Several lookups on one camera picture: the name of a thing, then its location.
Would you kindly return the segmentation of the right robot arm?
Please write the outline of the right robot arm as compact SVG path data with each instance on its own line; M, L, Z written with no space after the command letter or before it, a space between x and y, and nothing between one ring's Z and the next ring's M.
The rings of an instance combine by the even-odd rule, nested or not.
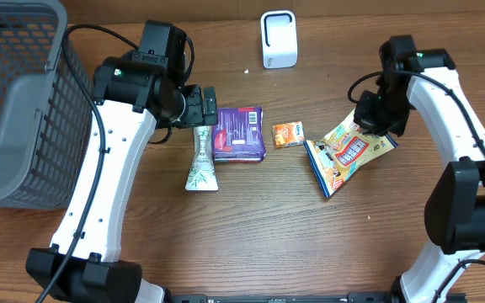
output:
M392 36L379 49L377 92L355 100L354 122L367 135L402 136L416 110L444 166L424 207L428 242L395 278L385 302L464 302L450 289L473 264L485 266L485 128L462 91L444 49L419 50L412 36Z

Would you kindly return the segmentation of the purple red pad package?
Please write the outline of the purple red pad package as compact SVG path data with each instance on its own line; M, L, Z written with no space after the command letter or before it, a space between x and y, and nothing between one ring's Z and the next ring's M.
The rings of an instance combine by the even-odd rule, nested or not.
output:
M266 156L261 107L219 108L212 128L216 162L262 162Z

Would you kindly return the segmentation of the white tube item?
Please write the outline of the white tube item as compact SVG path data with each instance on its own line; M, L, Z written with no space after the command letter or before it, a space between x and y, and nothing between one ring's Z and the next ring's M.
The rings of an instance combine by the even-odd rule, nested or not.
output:
M187 191L217 191L219 189L213 161L212 127L194 128L195 154L189 170Z

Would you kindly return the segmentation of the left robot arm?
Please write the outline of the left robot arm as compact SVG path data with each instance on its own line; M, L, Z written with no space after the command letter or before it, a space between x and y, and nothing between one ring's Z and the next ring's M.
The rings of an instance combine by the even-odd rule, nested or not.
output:
M27 273L43 297L66 302L152 302L169 291L146 281L138 263L121 259L125 210L145 148L156 130L217 123L214 88L188 84L192 39L149 20L141 41L97 68L83 88L93 119L67 212L47 248L33 248Z

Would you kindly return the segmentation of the yellow snack bag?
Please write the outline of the yellow snack bag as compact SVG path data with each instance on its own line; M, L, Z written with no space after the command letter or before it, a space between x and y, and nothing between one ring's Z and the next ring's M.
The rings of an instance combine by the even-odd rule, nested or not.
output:
M389 136L365 135L354 122L354 110L321 140L306 140L304 147L325 198L332 197L367 162L398 144Z

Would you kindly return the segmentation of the small orange snack packet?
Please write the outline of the small orange snack packet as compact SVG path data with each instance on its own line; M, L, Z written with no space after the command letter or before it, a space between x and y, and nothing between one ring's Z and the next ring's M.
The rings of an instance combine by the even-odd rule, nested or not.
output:
M301 121L274 125L272 133L275 148L300 146L306 141Z

